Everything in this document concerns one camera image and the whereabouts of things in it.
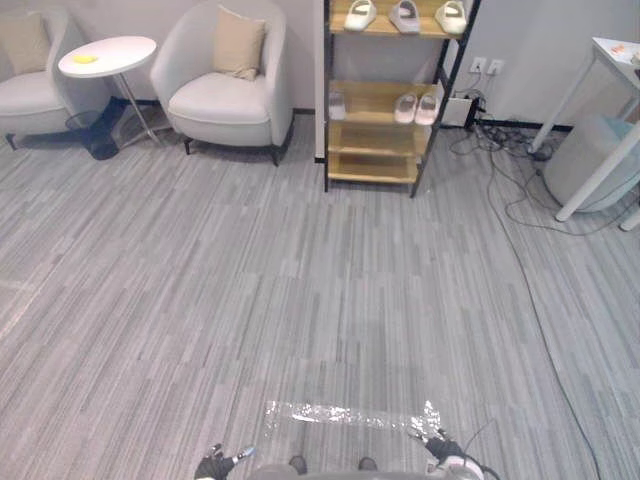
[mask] desk leg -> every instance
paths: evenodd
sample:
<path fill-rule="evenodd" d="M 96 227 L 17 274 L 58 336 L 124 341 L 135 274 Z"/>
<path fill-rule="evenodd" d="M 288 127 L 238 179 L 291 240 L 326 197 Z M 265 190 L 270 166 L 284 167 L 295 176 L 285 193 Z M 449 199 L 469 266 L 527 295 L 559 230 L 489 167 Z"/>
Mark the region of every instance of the desk leg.
<path fill-rule="evenodd" d="M 613 152 L 602 162 L 595 172 L 587 179 L 582 186 L 576 190 L 562 209 L 556 214 L 556 219 L 564 222 L 576 209 L 582 205 L 589 195 L 591 195 L 598 185 L 609 176 L 620 162 L 627 156 L 633 147 L 640 141 L 640 122 L 625 135 Z"/>
<path fill-rule="evenodd" d="M 633 228 L 640 225 L 640 209 L 629 218 L 627 218 L 624 222 L 620 224 L 620 228 L 625 232 L 632 230 Z"/>
<path fill-rule="evenodd" d="M 595 61 L 596 61 L 596 56 L 593 52 L 593 49 L 591 49 L 589 50 L 588 57 L 583 62 L 582 66 L 580 67 L 580 70 L 578 71 L 578 74 L 574 78 L 573 83 L 571 84 L 571 87 L 569 87 L 569 90 L 567 90 L 567 92 L 564 94 L 564 97 L 562 98 L 560 103 L 558 103 L 558 106 L 553 111 L 549 119 L 544 123 L 544 125 L 542 125 L 542 128 L 536 135 L 536 138 L 533 139 L 533 142 L 531 143 L 531 147 L 529 147 L 529 153 L 533 153 L 540 148 L 540 145 L 542 145 L 542 142 L 544 141 L 545 138 L 547 138 L 547 135 L 553 128 L 553 125 L 556 119 L 558 118 L 558 115 L 560 115 L 560 112 L 564 109 L 564 107 L 567 106 L 567 103 L 569 103 L 569 100 L 571 100 L 571 97 L 573 96 L 573 94 L 576 92 L 576 90 L 582 83 L 582 80 L 584 80 L 584 77 L 586 77 L 587 73 L 589 73 L 589 69 L 591 68 L 591 66 Z"/>
<path fill-rule="evenodd" d="M 118 74 L 118 78 L 120 78 L 120 83 L 122 83 L 122 86 L 124 88 L 124 92 L 127 95 L 127 98 L 129 99 L 129 101 L 131 102 L 131 106 L 133 107 L 133 110 L 136 112 L 136 115 L 138 116 L 138 118 L 140 119 L 140 123 L 142 124 L 142 127 L 147 132 L 147 135 L 149 135 L 151 140 L 156 142 L 156 144 L 162 145 L 162 142 L 158 139 L 156 134 L 153 133 L 153 130 L 151 130 L 149 128 L 149 125 L 147 124 L 147 121 L 144 119 L 144 116 L 142 115 L 142 112 L 138 108 L 138 104 L 136 103 L 136 99 L 133 96 L 133 92 L 129 88 L 129 84 L 127 83 L 127 80 L 124 78 L 124 75 L 122 73 L 119 73 Z"/>
<path fill-rule="evenodd" d="M 640 103 L 640 95 L 634 95 L 633 97 L 631 97 L 631 99 L 625 104 L 625 106 L 620 111 L 618 118 L 622 120 L 626 120 L 627 118 L 629 118 L 633 113 L 633 111 L 638 106 L 638 103 Z"/>

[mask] beige cushion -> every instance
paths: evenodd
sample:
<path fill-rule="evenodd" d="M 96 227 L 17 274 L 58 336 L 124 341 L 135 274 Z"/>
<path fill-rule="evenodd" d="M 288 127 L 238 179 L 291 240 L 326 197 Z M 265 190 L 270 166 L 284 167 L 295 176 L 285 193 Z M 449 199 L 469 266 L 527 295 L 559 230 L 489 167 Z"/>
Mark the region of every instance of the beige cushion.
<path fill-rule="evenodd" d="M 45 70 L 50 45 L 42 15 L 0 16 L 0 45 L 15 75 Z"/>
<path fill-rule="evenodd" d="M 32 115 L 64 106 L 45 72 L 16 75 L 0 83 L 0 116 Z"/>
<path fill-rule="evenodd" d="M 268 123 L 264 76 L 246 82 L 208 73 L 181 87 L 169 101 L 169 113 L 207 123 L 250 125 Z"/>
<path fill-rule="evenodd" d="M 242 17 L 219 5 L 213 38 L 213 69 L 254 80 L 260 69 L 264 32 L 264 20 Z"/>

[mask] clear tape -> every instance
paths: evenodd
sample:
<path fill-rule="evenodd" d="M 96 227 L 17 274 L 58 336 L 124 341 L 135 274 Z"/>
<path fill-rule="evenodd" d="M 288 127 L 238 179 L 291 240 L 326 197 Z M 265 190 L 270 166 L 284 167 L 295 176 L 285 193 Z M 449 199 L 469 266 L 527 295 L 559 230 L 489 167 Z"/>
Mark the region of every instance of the clear tape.
<path fill-rule="evenodd" d="M 270 401 L 265 406 L 266 427 L 272 433 L 278 427 L 280 418 L 292 418 L 301 422 L 341 424 L 370 427 L 381 430 L 406 432 L 410 427 L 425 436 L 435 435 L 440 428 L 440 412 L 430 401 L 424 404 L 421 416 L 410 416 L 331 405 L 311 405 L 309 403 L 287 403 Z"/>

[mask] white table top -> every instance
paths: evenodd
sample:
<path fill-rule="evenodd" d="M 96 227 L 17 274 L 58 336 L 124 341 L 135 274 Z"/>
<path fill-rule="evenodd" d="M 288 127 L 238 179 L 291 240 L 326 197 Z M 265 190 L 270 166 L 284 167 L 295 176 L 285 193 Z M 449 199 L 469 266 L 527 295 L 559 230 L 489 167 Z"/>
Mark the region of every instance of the white table top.
<path fill-rule="evenodd" d="M 147 37 L 113 37 L 88 43 L 67 53 L 58 68 L 69 77 L 95 78 L 126 72 L 143 64 L 156 49 L 156 42 Z M 73 57 L 97 57 L 91 63 L 78 63 Z"/>
<path fill-rule="evenodd" d="M 636 89 L 640 90 L 640 78 L 634 70 L 640 65 L 631 63 L 631 57 L 640 51 L 640 43 L 622 42 L 608 38 L 593 37 L 593 43 L 604 58 L 622 74 L 622 76 Z"/>

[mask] shoe rack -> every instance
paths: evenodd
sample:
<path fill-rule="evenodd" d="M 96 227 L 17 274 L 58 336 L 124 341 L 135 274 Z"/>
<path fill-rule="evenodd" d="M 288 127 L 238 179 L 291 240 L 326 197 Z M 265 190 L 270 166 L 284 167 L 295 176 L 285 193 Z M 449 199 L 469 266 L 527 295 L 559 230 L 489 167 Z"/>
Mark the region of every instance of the shoe rack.
<path fill-rule="evenodd" d="M 413 197 L 420 185 L 429 154 L 437 137 L 442 117 L 453 91 L 456 75 L 471 34 L 481 0 L 467 3 L 467 27 L 460 35 L 445 33 L 435 19 L 436 10 L 444 0 L 414 0 L 420 14 L 420 33 L 425 41 L 440 42 L 439 58 L 433 78 L 424 83 L 343 81 L 334 78 L 335 37 L 403 37 L 391 23 L 388 12 L 398 0 L 373 0 L 377 8 L 375 20 L 362 32 L 344 29 L 352 0 L 324 1 L 324 190 L 332 182 L 404 184 Z M 450 72 L 445 72 L 445 59 L 451 42 L 458 44 Z M 399 124 L 394 121 L 394 104 L 398 97 L 414 93 L 440 92 L 440 107 L 430 127 Z M 341 119 L 329 116 L 329 92 L 344 96 L 345 115 Z"/>

